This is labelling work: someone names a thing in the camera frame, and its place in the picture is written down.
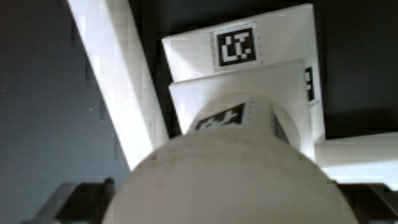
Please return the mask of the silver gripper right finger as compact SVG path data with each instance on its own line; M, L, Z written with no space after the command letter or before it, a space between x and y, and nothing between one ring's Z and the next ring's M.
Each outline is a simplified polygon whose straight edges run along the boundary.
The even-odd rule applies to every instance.
M384 183L338 185L359 224L398 224L398 190Z

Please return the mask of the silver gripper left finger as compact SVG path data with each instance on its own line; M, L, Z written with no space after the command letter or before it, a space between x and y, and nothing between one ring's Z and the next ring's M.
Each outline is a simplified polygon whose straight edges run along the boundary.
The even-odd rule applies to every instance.
M116 181L62 183L34 218L22 224L102 224Z

